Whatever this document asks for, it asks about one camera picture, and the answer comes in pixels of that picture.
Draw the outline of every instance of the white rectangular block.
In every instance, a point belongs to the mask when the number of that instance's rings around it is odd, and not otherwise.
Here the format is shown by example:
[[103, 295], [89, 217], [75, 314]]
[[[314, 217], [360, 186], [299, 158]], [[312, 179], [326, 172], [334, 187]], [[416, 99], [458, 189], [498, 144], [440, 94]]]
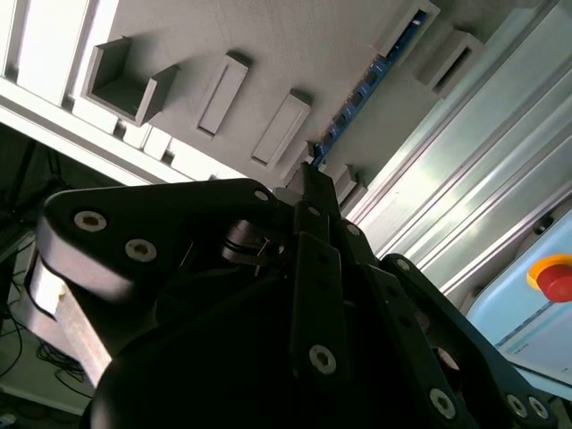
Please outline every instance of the white rectangular block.
[[141, 149], [145, 146], [147, 142], [147, 137], [153, 127], [148, 123], [144, 123], [140, 127], [132, 125], [130, 123], [125, 123], [125, 135], [123, 136], [123, 141], [130, 146]]
[[180, 140], [172, 139], [169, 151], [174, 154], [171, 168], [195, 181], [208, 181], [220, 169], [218, 161]]
[[427, 16], [421, 27], [417, 30], [415, 37], [409, 42], [407, 49], [401, 53], [398, 61], [398, 63], [401, 63], [441, 11], [441, 9], [428, 0], [393, 2], [393, 13], [388, 13], [386, 17], [383, 17], [383, 21], [380, 25], [383, 28], [383, 32], [374, 42], [373, 48], [381, 56], [386, 57], [419, 11], [425, 12]]
[[18, 85], [61, 105], [75, 77], [94, 0], [29, 0]]
[[289, 94], [258, 142], [252, 159], [272, 170], [309, 113], [309, 105]]
[[351, 171], [351, 169], [344, 165], [342, 173], [339, 178], [334, 181], [334, 188], [336, 189], [336, 197], [338, 199], [338, 204], [343, 203], [343, 201], [348, 197], [349, 193], [358, 185], [358, 179], [356, 175]]
[[0, 1], [0, 76], [18, 62], [27, 0]]
[[452, 29], [449, 36], [416, 74], [417, 80], [440, 97], [446, 97], [467, 74], [483, 51], [471, 34]]
[[160, 161], [163, 158], [164, 151], [169, 147], [171, 139], [172, 137], [166, 132], [158, 128], [151, 128], [143, 147], [143, 152]]
[[247, 72], [246, 65], [228, 55], [224, 57], [223, 64], [214, 76], [198, 109], [198, 130], [211, 138], [216, 134]]
[[108, 134], [113, 134], [117, 125], [117, 116], [84, 98], [75, 100], [71, 113]]

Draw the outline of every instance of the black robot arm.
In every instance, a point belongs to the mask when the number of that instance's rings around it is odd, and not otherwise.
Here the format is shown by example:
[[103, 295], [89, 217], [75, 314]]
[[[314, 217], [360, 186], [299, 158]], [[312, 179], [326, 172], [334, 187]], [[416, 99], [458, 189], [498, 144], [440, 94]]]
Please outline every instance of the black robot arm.
[[410, 261], [376, 259], [327, 176], [303, 164], [280, 194], [47, 201], [29, 294], [97, 387], [86, 427], [557, 427]]

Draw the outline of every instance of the black cable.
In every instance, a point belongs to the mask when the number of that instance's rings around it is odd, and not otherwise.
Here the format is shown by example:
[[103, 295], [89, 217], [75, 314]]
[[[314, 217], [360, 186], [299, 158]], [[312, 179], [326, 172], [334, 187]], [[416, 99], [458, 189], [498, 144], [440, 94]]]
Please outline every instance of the black cable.
[[18, 283], [16, 283], [16, 282], [11, 282], [11, 284], [12, 284], [12, 286], [13, 286], [14, 288], [16, 288], [16, 290], [17, 290], [19, 293], [21, 293], [21, 288], [23, 287], [21, 284], [18, 284]]
[[32, 244], [34, 244], [34, 240], [32, 240], [30, 243], [28, 243], [26, 246], [24, 246], [23, 248], [19, 248], [18, 250], [16, 250], [13, 255], [11, 255], [11, 257], [15, 257], [17, 255], [19, 255], [21, 252], [23, 252], [24, 250], [26, 250], [27, 248], [29, 248]]
[[39, 347], [36, 350], [36, 357], [53, 366], [64, 370], [66, 373], [75, 378], [78, 382], [82, 383], [85, 379], [85, 373], [80, 363], [59, 349], [51, 346], [47, 342], [39, 340]]
[[20, 328], [16, 328], [16, 329], [12, 329], [11, 331], [8, 331], [8, 332], [2, 332], [2, 333], [0, 333], [0, 338], [5, 337], [7, 335], [10, 335], [11, 333], [15, 333], [16, 331], [19, 331], [19, 330], [20, 330]]
[[84, 398], [88, 398], [89, 400], [92, 400], [93, 398], [89, 395], [86, 395], [84, 392], [82, 391], [78, 391], [77, 389], [72, 388], [68, 383], [66, 383], [64, 380], [62, 380], [59, 377], [59, 374], [63, 372], [63, 369], [58, 369], [57, 371], [55, 371], [54, 375], [55, 378], [57, 379], [58, 382], [60, 382], [61, 384], [63, 384], [65, 387], [67, 387], [68, 389], [70, 389], [71, 391], [75, 391], [78, 395], [83, 396]]
[[[18, 231], [8, 240], [6, 240], [6, 242], [2, 245], [2, 247], [0, 248], [5, 248], [6, 246], [9, 246], [11, 243], [14, 243], [15, 241], [18, 240], [18, 238], [21, 237], [21, 228], [18, 228]], [[10, 255], [8, 255], [7, 257], [4, 258], [4, 260], [7, 260], [11, 257], [15, 257], [16, 255], [18, 255], [20, 253], [20, 250], [14, 250]]]

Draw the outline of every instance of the light blue panel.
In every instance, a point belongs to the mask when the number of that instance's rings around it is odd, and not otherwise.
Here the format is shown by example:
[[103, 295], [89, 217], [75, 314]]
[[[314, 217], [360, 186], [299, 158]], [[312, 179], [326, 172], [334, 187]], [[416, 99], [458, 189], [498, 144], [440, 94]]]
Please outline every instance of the light blue panel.
[[526, 283], [539, 259], [572, 255], [572, 210], [478, 297], [468, 320], [536, 388], [572, 400], [572, 303], [551, 303]]

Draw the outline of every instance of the red emergency stop button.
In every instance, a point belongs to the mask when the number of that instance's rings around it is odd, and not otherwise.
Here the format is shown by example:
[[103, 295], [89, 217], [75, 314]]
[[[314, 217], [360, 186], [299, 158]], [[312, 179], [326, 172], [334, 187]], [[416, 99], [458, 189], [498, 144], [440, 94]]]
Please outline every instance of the red emergency stop button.
[[550, 301], [572, 301], [572, 265], [557, 264], [547, 266], [538, 273], [536, 282]]

